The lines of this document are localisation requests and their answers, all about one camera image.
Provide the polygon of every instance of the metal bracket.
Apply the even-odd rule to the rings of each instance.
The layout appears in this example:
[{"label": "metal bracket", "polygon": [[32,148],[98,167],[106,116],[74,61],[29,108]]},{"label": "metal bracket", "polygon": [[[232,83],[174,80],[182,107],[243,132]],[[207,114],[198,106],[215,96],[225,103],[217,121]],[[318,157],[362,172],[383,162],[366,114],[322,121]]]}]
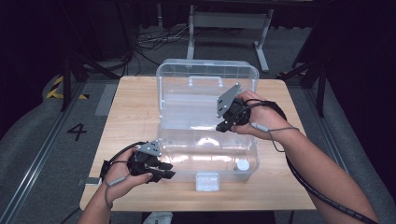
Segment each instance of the metal bracket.
[{"label": "metal bracket", "polygon": [[156,156],[160,157],[162,155],[160,151],[160,144],[158,140],[148,142],[144,145],[140,145],[137,147],[137,151],[144,152],[146,154],[149,154],[151,156]]},{"label": "metal bracket", "polygon": [[87,177],[87,179],[79,179],[76,183],[77,186],[87,186],[87,185],[101,185],[102,178],[98,177]]},{"label": "metal bracket", "polygon": [[229,90],[224,92],[219,98],[218,98],[218,119],[221,118],[221,116],[224,115],[225,112],[230,108],[231,104],[233,103],[233,99],[235,98],[236,94],[239,92],[239,89],[241,88],[241,84],[239,82],[235,83],[233,87],[231,87]]}]

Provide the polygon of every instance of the dark background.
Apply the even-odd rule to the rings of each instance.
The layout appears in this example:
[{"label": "dark background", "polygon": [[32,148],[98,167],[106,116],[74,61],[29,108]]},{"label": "dark background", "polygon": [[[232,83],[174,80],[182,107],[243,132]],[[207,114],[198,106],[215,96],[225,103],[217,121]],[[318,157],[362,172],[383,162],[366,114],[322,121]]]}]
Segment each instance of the dark background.
[{"label": "dark background", "polygon": [[[307,63],[328,53],[326,68],[334,93],[395,199],[394,5],[374,0],[339,2],[335,4],[348,10],[326,10],[320,18],[318,10],[276,10],[272,26],[315,27],[296,62]],[[95,61],[118,58],[127,51],[114,2],[71,0],[63,1],[63,7],[58,1],[44,0],[0,4],[0,139],[42,102],[44,86],[60,71],[65,46]],[[122,8],[128,35],[137,34],[139,24],[158,25],[155,4]],[[186,23],[188,14],[186,5],[164,5],[163,26]]]}]

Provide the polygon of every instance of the plastic box handle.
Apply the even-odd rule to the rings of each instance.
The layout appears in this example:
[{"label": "plastic box handle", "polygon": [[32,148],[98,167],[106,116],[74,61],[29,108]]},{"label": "plastic box handle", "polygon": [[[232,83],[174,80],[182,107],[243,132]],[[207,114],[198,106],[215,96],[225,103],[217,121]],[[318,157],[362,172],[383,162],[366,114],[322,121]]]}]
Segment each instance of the plastic box handle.
[{"label": "plastic box handle", "polygon": [[217,80],[219,83],[219,87],[223,87],[221,77],[197,77],[197,76],[190,76],[189,77],[189,86],[193,86],[194,80]]}]

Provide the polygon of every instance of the wooden table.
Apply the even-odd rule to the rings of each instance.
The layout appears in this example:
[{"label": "wooden table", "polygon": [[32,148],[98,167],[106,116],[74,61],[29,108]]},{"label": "wooden table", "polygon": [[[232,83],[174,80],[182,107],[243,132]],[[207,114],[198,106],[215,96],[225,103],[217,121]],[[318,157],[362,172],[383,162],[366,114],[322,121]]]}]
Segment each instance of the wooden table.
[{"label": "wooden table", "polygon": [[[260,80],[257,93],[275,101],[288,121],[302,132],[297,111],[285,83]],[[138,141],[157,138],[160,122],[156,77],[123,77],[120,80],[90,176],[98,177],[103,160]],[[284,153],[270,141],[258,139],[260,167],[245,183],[221,183],[220,191],[197,192],[195,183],[149,183],[138,186],[114,202],[113,211],[247,211],[315,209],[305,189],[286,164]],[[86,186],[84,209],[97,186]]]}]

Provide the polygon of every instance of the clear plastic storage box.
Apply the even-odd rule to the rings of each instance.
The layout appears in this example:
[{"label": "clear plastic storage box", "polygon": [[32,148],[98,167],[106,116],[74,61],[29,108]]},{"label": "clear plastic storage box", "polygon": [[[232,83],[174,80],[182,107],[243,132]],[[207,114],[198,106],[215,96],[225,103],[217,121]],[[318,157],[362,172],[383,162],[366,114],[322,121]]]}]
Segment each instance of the clear plastic storage box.
[{"label": "clear plastic storage box", "polygon": [[174,165],[174,182],[244,182],[259,167],[253,136],[216,131],[217,99],[236,82],[255,91],[259,73],[246,62],[165,60],[157,70],[161,160]]}]

